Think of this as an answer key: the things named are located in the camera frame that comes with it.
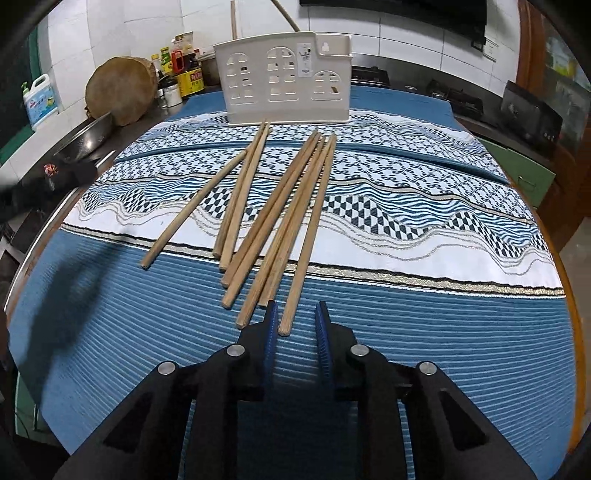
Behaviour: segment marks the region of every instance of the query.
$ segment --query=wooden cutting board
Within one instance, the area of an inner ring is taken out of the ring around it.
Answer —
[[[94,118],[113,114],[128,125],[146,113],[156,95],[154,65],[146,59],[114,57],[96,69],[86,84],[86,105]]]

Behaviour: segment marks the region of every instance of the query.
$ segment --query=blue tablecloth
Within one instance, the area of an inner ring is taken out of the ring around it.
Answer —
[[[438,363],[549,478],[566,453],[575,374],[564,291],[535,220],[446,102],[353,87],[351,107],[348,124],[320,127],[337,132],[335,165],[294,329],[278,343],[275,390],[241,406],[240,478],[354,478],[355,406],[334,405],[318,382],[319,300],[388,359]],[[256,127],[227,127],[224,108],[220,93],[191,98],[130,145],[23,289],[11,352],[70,452],[155,364],[203,361],[238,337],[253,274],[225,310],[211,257],[236,172],[148,271],[138,266],[187,199],[252,138]],[[312,129],[274,127],[245,229]]]

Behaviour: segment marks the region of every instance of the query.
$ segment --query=green cabinet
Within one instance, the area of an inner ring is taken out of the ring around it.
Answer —
[[[513,183],[530,203],[537,208],[554,180],[554,173],[510,148],[502,147],[483,138],[478,138],[478,140],[510,176]]]

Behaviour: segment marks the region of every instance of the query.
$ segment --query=wall socket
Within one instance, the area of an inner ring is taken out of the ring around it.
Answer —
[[[484,43],[483,49],[482,49],[482,53],[483,55],[488,58],[491,59],[492,61],[496,61],[496,57],[498,55],[499,52],[499,46],[493,42],[490,38],[486,39],[486,42]]]

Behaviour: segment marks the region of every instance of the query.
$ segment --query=white plastic basket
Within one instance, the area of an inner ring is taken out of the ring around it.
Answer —
[[[275,33],[214,49],[231,125],[349,120],[349,35]]]

